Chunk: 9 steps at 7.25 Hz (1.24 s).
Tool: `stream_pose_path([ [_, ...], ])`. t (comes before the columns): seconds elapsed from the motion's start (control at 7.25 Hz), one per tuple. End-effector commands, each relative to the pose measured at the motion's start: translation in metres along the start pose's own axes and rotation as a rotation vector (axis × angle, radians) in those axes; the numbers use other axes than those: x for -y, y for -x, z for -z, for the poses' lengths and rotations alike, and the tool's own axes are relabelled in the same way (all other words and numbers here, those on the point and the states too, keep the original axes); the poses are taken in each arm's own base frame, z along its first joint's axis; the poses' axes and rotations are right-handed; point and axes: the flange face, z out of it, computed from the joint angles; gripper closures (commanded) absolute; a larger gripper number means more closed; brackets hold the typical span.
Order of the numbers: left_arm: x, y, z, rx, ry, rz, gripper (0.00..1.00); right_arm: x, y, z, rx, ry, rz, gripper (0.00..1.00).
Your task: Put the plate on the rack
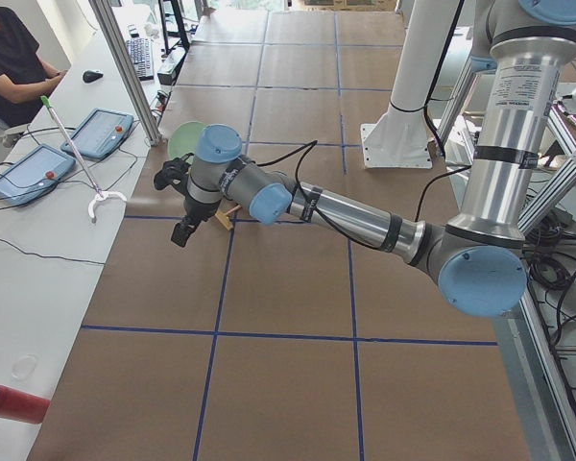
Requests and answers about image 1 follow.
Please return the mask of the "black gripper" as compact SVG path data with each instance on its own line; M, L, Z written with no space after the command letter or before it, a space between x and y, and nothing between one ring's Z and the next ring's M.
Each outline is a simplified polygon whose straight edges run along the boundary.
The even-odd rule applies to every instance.
M185 246L200 223L214 216L213 203L202 203L189 195L185 196L183 206L185 215L182 222L176 223L171 235L171 241L178 246Z

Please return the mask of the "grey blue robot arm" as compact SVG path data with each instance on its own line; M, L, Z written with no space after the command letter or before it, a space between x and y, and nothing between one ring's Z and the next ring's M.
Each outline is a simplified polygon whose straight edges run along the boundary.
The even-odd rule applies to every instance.
M184 246L229 198L263 224L287 213L400 255L467 314L511 310L527 285L518 216L561 70L576 58L576 1L483 1L478 9L472 52L492 59L496 69L464 199L445 225L405 220L297 177L268 173L242 154L234 129L209 125L179 185L185 214L173 242Z

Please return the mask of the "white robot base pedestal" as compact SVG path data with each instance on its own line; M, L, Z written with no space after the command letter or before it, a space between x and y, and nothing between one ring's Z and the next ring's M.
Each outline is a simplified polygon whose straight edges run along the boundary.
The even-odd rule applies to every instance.
M426 106L452 40L463 3L414 3L389 106L374 124L361 126L367 168L429 169Z

